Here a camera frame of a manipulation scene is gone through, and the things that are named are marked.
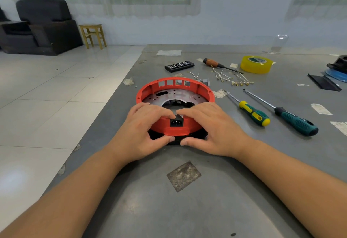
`screwdriver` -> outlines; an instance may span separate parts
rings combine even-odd
[[[243,74],[243,73],[239,72],[238,70],[234,70],[234,69],[230,69],[228,67],[225,67],[223,64],[217,63],[216,61],[214,61],[212,59],[205,58],[204,59],[204,64],[206,64],[208,66],[217,67],[217,68],[225,68],[225,69],[231,70],[233,72],[237,72],[237,73]]]
[[[243,109],[257,125],[267,126],[268,124],[270,124],[270,118],[265,113],[263,113],[262,111],[258,109],[255,109],[253,106],[250,106],[249,104],[247,104],[246,101],[240,102],[237,98],[232,96],[228,91],[225,91],[225,92],[231,98],[239,102],[239,107]]]
[[[275,114],[277,116],[280,116],[282,119],[284,119],[299,133],[303,135],[316,135],[318,133],[318,127],[315,126],[312,122],[304,118],[298,117],[292,113],[289,113],[283,107],[274,107],[272,104],[269,104],[265,100],[252,94],[250,91],[247,91],[246,89],[243,89],[243,91],[261,100],[262,102],[266,103],[268,106],[271,106],[275,110]]]

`yellow-handled screwdriver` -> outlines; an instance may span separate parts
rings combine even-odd
[[[245,113],[248,114],[257,125],[267,126],[268,124],[270,124],[270,118],[265,113],[263,113],[262,111],[258,109],[255,109],[253,106],[250,106],[249,104],[247,104],[246,101],[239,101],[237,98],[232,96],[228,91],[225,91],[225,92],[231,98],[238,101],[239,107],[243,109]]]

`hand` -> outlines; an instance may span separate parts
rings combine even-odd
[[[209,134],[207,140],[185,138],[181,140],[181,146],[188,145],[213,155],[238,158],[240,152],[254,141],[215,103],[202,103],[176,112],[194,118]]]
[[[114,152],[123,166],[157,151],[175,140],[175,137],[168,135],[150,139],[148,130],[162,116],[176,118],[171,110],[157,105],[140,103],[133,106],[124,124],[105,149]]]

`forearm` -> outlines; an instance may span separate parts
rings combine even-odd
[[[316,238],[347,235],[347,184],[261,141],[238,157]]]
[[[11,223],[0,238],[81,237],[122,166],[110,151],[95,153]]]

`yellow tape roll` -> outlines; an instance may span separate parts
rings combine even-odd
[[[242,58],[241,69],[249,73],[268,73],[273,61],[264,57],[245,56]]]

